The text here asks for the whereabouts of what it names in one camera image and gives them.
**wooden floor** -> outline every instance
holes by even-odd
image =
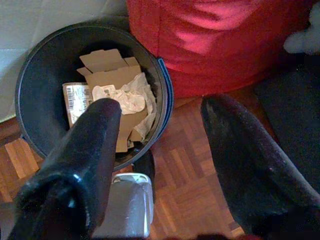
[[[271,132],[251,88],[230,95],[254,112]],[[152,147],[156,164],[153,240],[190,239],[205,233],[237,237],[243,233],[219,185],[201,119],[201,101],[199,97],[176,101],[167,129]],[[11,202],[42,162],[22,139],[0,147],[0,201]]]

